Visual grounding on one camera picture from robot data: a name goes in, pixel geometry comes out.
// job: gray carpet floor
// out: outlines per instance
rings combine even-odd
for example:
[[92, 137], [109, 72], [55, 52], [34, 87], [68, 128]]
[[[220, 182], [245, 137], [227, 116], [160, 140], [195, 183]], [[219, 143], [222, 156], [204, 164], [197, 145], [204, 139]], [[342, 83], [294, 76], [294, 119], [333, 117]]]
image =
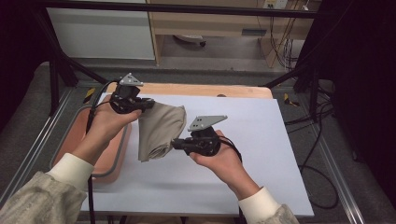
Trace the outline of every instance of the gray carpet floor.
[[[132, 71], [134, 76], [142, 81], [162, 83], [257, 86], [284, 73], [282, 68], [276, 68], [274, 70], [262, 65], [262, 60], [259, 60], [262, 56], [258, 51], [247, 52], [245, 45], [249, 43], [251, 46], [254, 46], [257, 44], [257, 41], [244, 40], [244, 47], [240, 47], [238, 46], [239, 42], [234, 39], [218, 39], [213, 37], [208, 38], [208, 40], [212, 40], [212, 42], [206, 42], [205, 49], [202, 49], [199, 46], [182, 43], [172, 37], [168, 37], [166, 41], [169, 49], [164, 49], [163, 64], [160, 66], [147, 63], [145, 63], [145, 66], [138, 66], [136, 64], [131, 65], [130, 62], [127, 65], [125, 65], [125, 62], [122, 62], [123, 65], [120, 65], [116, 61], [111, 61], [108, 64], [100, 63], [100, 65], [95, 64], [94, 61], [85, 63], [92, 68], [92, 71], [103, 77], [121, 77], [125, 73]], [[225, 41], [229, 41], [227, 46], [223, 44], [218, 44], [220, 46], [216, 45], [216, 43], [224, 43]], [[225, 53], [220, 55], [217, 47], [222, 48], [220, 52]], [[198, 53], [191, 53], [191, 49], [194, 49]], [[236, 64], [240, 65], [238, 63], [240, 59], [236, 56], [230, 56], [232, 53], [235, 55], [238, 52], [241, 52], [239, 54], [241, 58], [248, 58], [252, 61], [249, 62], [248, 67], [242, 65], [238, 67]], [[214, 61], [214, 58], [221, 58], [222, 63], [217, 65], [215, 63], [205, 62], [208, 54], [215, 55], [211, 61]], [[78, 77], [81, 80], [91, 80], [82, 74], [78, 74]], [[289, 95], [291, 101], [301, 104], [309, 98], [308, 93], [296, 94], [292, 90], [292, 84], [293, 80], [288, 80], [272, 89], [274, 98], [279, 102], [279, 108], [285, 121], [298, 119], [306, 115], [303, 106], [284, 103], [284, 93]], [[59, 146], [71, 118], [74, 117], [76, 111], [82, 106], [82, 99], [87, 90], [88, 87], [78, 87], [73, 90], [72, 100], [68, 103], [52, 135], [42, 148], [35, 165], [30, 167], [31, 171], [26, 176], [26, 179], [29, 179], [36, 171], [47, 171], [49, 169], [50, 159], [54, 150]], [[319, 100], [323, 102], [327, 99], [326, 96], [321, 96]], [[41, 128], [48, 119], [49, 112], [49, 69], [46, 65], [43, 65], [36, 70], [35, 78], [31, 83], [25, 99], [7, 127], [0, 134], [1, 192], [6, 190], [8, 183], [17, 172], [25, 155], [28, 153], [31, 145], [35, 142]], [[391, 206], [382, 189], [375, 182], [369, 168], [364, 163], [353, 161], [352, 151], [336, 116], [328, 116], [322, 122], [321, 138], [326, 140], [327, 147], [336, 158], [337, 164], [361, 210], [365, 222], [396, 223], [396, 211]], [[287, 130], [288, 132], [292, 132], [307, 124], [309, 124], [309, 121], [287, 126]], [[301, 164], [317, 136], [313, 132], [312, 127], [307, 126], [299, 131], [290, 133], [289, 137], [296, 160]], [[326, 176], [329, 176], [328, 168], [318, 150], [319, 147], [317, 146], [314, 150], [307, 165], [315, 167]], [[325, 178], [308, 169], [304, 169], [303, 179], [313, 203], [321, 206], [333, 204], [336, 194], [332, 191], [331, 185]], [[302, 223], [349, 223], [349, 219], [341, 203], [338, 203], [333, 209], [322, 209], [314, 205], [313, 208], [315, 216], [300, 219]], [[85, 220], [86, 218], [85, 215], [81, 215], [80, 217], [81, 220]]]

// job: sleeve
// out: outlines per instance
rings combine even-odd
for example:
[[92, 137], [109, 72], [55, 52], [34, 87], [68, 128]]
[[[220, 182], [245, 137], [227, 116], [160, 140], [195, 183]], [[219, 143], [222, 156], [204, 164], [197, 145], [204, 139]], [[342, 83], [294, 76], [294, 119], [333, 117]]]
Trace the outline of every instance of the sleeve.
[[83, 192], [93, 168], [71, 155], [64, 157], [47, 174], [35, 176], [8, 199], [0, 211], [0, 223], [75, 223]]
[[297, 218], [285, 205], [276, 202], [266, 188], [256, 194], [239, 201], [247, 223], [285, 224], [298, 223]]

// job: hand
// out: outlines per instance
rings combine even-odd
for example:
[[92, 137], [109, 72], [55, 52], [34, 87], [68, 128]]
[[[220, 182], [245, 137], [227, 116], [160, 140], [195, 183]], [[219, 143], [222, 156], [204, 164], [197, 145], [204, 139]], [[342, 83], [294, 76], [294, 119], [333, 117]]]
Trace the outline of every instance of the hand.
[[[103, 102], [109, 100], [110, 95], [105, 97]], [[141, 110], [136, 110], [129, 114], [117, 114], [110, 104], [99, 105], [96, 108], [90, 130], [72, 154], [95, 165], [102, 152], [108, 147], [110, 140], [125, 125], [137, 120], [141, 113]]]
[[[224, 136], [220, 130], [217, 130], [216, 133], [220, 138]], [[225, 144], [221, 144], [216, 156], [206, 157], [192, 152], [190, 157], [197, 164], [213, 171], [235, 193], [238, 200], [245, 199], [260, 190], [259, 186], [246, 172], [235, 151]]]

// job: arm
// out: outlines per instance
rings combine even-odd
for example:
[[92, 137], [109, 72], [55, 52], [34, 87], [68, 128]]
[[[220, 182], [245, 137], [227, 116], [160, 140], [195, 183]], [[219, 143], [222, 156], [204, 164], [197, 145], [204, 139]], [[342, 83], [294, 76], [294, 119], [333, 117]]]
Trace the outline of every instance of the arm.
[[239, 201], [247, 223], [298, 223], [286, 205], [280, 205], [266, 188], [260, 188], [249, 176], [232, 148], [221, 144], [219, 153], [214, 157], [205, 157], [191, 153], [190, 157], [200, 165], [213, 171], [220, 180], [228, 185]]
[[74, 223], [86, 198], [84, 189], [93, 166], [111, 139], [140, 110], [115, 113], [109, 104], [100, 105], [90, 131], [78, 147], [46, 174], [38, 172], [15, 193], [0, 211], [0, 223]]

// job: white wall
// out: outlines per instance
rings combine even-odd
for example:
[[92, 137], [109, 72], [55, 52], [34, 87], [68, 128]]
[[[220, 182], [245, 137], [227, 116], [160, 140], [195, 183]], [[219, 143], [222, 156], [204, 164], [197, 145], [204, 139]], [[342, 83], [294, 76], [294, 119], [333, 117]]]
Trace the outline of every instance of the white wall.
[[155, 59], [147, 12], [60, 8], [48, 11], [62, 49], [70, 57]]

